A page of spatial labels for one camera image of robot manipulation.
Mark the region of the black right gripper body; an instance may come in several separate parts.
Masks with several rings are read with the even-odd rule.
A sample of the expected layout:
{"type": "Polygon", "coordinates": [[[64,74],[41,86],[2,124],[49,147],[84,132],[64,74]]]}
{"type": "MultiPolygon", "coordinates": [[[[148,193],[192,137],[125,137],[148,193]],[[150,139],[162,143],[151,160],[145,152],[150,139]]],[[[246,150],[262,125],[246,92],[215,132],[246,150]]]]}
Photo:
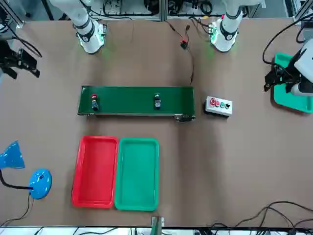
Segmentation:
{"type": "Polygon", "coordinates": [[[22,48],[18,51],[11,49],[7,41],[0,41],[0,68],[2,70],[9,69],[12,67],[22,69],[22,48]]]}

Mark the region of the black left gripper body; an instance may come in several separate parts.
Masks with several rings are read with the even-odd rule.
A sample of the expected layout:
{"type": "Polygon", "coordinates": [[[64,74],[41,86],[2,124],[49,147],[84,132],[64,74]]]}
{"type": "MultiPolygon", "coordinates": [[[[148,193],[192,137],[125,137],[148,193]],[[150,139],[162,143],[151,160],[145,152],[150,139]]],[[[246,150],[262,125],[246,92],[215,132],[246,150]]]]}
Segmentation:
{"type": "Polygon", "coordinates": [[[277,66],[279,68],[278,76],[279,81],[278,85],[281,84],[298,84],[301,82],[301,73],[295,67],[295,62],[289,62],[286,67],[282,65],[277,66]]]}

